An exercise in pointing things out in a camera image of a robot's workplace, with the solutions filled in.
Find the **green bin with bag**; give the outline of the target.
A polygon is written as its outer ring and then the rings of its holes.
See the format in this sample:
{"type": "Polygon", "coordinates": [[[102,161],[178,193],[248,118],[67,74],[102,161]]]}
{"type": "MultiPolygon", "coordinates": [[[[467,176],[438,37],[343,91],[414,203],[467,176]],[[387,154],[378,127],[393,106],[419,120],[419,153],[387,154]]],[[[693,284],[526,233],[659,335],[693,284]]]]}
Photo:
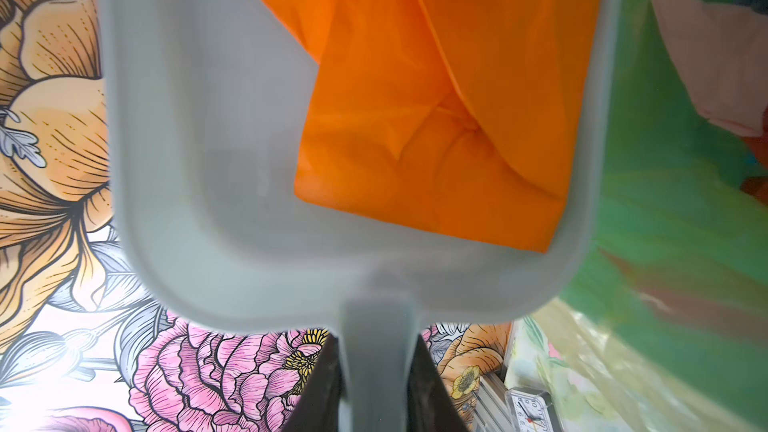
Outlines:
{"type": "Polygon", "coordinates": [[[606,418],[763,431],[767,208],[740,186],[765,169],[696,113],[652,1],[621,1],[595,233],[534,320],[606,418]]]}

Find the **orange paper scrap right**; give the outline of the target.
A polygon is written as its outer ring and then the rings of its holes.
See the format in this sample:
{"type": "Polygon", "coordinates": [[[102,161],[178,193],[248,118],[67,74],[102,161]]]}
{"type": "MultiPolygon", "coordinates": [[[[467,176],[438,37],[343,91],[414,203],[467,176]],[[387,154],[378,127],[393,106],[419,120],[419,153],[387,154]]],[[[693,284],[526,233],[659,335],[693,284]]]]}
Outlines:
{"type": "Polygon", "coordinates": [[[295,195],[545,252],[601,0],[261,0],[316,61],[295,195]]]}

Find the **small clock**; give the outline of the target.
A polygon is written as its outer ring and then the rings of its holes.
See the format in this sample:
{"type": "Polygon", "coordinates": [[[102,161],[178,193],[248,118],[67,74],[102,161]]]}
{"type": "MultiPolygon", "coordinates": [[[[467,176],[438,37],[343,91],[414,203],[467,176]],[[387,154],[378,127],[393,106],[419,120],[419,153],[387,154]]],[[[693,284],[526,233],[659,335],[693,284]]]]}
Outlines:
{"type": "Polygon", "coordinates": [[[563,431],[549,392],[518,387],[507,390],[505,398],[519,432],[563,431]]]}

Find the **pink paper scrap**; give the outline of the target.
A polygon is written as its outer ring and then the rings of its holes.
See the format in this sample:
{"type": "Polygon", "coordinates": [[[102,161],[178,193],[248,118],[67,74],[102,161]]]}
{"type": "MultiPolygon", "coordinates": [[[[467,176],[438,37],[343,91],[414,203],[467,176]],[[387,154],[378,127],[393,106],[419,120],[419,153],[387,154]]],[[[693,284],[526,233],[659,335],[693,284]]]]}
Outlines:
{"type": "Polygon", "coordinates": [[[767,16],[702,0],[651,0],[667,53],[696,112],[740,137],[764,133],[767,16]]]}

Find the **grey-blue dustpan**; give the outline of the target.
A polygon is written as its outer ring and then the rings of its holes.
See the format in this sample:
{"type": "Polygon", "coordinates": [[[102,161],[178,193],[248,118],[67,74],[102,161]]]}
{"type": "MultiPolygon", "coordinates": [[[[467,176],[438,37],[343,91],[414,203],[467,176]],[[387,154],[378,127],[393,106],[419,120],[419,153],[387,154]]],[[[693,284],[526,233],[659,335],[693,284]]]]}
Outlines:
{"type": "Polygon", "coordinates": [[[316,66],[256,0],[98,0],[110,183],[151,294],[205,328],[323,326],[339,342],[338,431],[407,431],[428,325],[499,324],[572,280],[597,213],[621,0],[601,0],[570,194],[544,254],[299,201],[316,66]]]}

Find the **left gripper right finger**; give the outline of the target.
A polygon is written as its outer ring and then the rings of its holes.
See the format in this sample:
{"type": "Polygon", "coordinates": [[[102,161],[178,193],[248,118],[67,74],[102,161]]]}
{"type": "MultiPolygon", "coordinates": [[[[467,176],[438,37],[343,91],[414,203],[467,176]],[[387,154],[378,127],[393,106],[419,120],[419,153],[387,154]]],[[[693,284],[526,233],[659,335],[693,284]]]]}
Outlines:
{"type": "Polygon", "coordinates": [[[421,336],[407,382],[408,432],[468,432],[421,336]]]}

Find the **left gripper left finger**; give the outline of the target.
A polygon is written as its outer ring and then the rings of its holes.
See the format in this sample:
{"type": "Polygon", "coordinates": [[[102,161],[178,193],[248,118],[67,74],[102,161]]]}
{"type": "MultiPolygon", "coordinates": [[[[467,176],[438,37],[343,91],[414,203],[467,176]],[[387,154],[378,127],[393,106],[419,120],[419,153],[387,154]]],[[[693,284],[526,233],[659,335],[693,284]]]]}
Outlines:
{"type": "Polygon", "coordinates": [[[338,339],[330,335],[321,348],[304,392],[282,432],[337,432],[344,392],[338,339]]]}

